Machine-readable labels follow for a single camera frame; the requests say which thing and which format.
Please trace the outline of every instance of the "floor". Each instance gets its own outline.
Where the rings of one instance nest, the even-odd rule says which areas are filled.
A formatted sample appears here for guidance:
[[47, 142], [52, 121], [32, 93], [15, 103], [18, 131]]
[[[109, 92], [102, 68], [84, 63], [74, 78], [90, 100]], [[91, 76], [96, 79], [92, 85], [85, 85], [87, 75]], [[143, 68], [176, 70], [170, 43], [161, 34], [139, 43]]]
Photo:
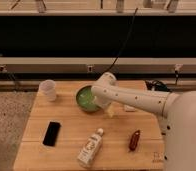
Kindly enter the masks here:
[[[11, 171], [36, 93], [0, 92], [0, 171]], [[159, 117], [162, 131], [165, 120]]]

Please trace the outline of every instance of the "black smartphone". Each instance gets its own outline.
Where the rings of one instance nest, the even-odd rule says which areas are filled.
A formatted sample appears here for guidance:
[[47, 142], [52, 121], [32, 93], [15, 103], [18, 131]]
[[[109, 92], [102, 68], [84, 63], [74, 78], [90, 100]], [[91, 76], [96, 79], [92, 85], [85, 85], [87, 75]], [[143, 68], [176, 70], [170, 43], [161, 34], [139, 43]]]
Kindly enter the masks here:
[[54, 146], [61, 124], [59, 122], [50, 122], [47, 128], [43, 144]]

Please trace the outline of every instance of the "black panel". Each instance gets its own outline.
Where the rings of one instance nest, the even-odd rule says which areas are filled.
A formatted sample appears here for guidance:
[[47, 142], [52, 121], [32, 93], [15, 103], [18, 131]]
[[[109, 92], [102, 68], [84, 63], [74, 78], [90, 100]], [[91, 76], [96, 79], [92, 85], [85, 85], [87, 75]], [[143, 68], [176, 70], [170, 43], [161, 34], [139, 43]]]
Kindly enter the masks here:
[[[132, 17], [0, 16], [0, 53], [17, 57], [114, 57]], [[127, 57], [196, 57], [196, 16], [137, 16]]]
[[[44, 80], [44, 79], [54, 79], [54, 80], [97, 80], [101, 76], [100, 73], [94, 74], [79, 74], [79, 73], [72, 73], [72, 74], [64, 74], [64, 73], [26, 73], [26, 74], [14, 74], [16, 80]], [[115, 74], [118, 80], [142, 80], [142, 79], [162, 79], [162, 78], [173, 78], [175, 80], [174, 74], [132, 74], [132, 73], [125, 73], [125, 74]], [[179, 74], [179, 79], [184, 78], [193, 78], [196, 79], [196, 74]], [[11, 80], [8, 74], [0, 74], [0, 80]]]

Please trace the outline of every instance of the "red object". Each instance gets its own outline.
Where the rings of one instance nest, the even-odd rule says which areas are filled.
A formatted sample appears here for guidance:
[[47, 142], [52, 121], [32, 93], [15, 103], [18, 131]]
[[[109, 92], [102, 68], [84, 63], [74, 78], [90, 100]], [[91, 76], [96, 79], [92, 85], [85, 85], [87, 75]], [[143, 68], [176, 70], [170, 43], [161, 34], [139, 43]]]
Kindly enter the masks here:
[[129, 150], [130, 151], [135, 151], [137, 148], [138, 141], [140, 139], [140, 130], [137, 130], [133, 133], [131, 141], [129, 143]]

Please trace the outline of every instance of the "bottle cap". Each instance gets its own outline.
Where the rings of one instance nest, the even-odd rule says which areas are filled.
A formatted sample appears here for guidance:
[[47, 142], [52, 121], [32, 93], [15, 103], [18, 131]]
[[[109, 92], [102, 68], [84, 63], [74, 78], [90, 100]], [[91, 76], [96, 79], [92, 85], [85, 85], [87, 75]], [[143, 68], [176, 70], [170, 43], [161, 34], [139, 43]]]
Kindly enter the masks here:
[[102, 136], [103, 135], [103, 129], [102, 128], [98, 128], [98, 130], [97, 130], [97, 134], [99, 134], [100, 136]]

